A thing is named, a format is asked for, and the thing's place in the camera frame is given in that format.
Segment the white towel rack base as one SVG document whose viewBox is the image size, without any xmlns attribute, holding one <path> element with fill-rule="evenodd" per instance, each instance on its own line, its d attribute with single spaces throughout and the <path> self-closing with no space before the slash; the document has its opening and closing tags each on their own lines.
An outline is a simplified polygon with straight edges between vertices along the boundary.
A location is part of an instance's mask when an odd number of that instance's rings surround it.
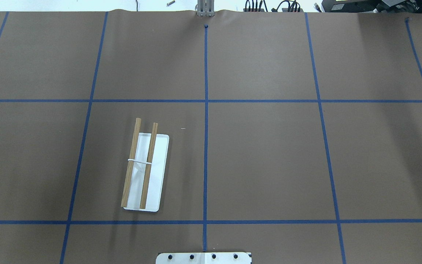
<svg viewBox="0 0 422 264">
<path fill-rule="evenodd" d="M 139 133 L 136 158 L 132 160 L 134 167 L 131 175 L 130 193 L 128 195 L 127 205 L 123 207 L 124 209 L 141 212 L 159 211 L 167 152 L 169 149 L 169 136 L 166 134 L 157 134 L 152 162 L 147 162 L 150 138 L 150 133 Z M 148 193 L 145 208 L 141 209 L 140 202 L 144 175 L 148 164 L 151 165 Z"/>
</svg>

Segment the aluminium frame post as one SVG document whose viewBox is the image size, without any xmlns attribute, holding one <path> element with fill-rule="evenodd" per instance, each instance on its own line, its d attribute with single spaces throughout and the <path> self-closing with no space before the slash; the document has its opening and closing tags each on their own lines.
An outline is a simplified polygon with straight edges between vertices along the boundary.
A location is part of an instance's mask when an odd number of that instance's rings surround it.
<svg viewBox="0 0 422 264">
<path fill-rule="evenodd" d="M 198 17 L 214 17 L 215 15 L 214 0 L 198 0 L 196 5 L 196 13 Z"/>
</svg>

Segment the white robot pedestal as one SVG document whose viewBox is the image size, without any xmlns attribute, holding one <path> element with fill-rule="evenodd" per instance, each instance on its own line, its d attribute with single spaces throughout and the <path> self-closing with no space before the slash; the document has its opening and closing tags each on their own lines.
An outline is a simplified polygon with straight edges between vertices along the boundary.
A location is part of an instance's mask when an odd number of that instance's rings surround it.
<svg viewBox="0 0 422 264">
<path fill-rule="evenodd" d="M 251 264 L 252 255 L 247 252 L 191 252 L 161 253 L 156 264 Z"/>
</svg>

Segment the inner wooden rack rod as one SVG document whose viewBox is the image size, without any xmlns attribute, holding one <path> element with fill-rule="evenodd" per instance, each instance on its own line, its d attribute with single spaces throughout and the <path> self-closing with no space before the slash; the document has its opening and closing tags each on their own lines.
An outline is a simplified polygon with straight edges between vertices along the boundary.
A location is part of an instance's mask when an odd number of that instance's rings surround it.
<svg viewBox="0 0 422 264">
<path fill-rule="evenodd" d="M 150 175 L 151 175 L 151 167 L 152 167 L 155 142 L 156 142 L 156 137 L 157 137 L 157 132 L 158 132 L 158 126 L 159 124 L 157 122 L 154 122 L 152 126 L 152 132 L 150 136 L 148 154 L 147 154 L 147 159 L 146 159 L 147 164 L 145 167 L 145 174 L 144 174 L 144 180 L 143 180 L 143 185 L 142 185 L 140 209 L 146 209 L 149 181 L 150 181 Z"/>
</svg>

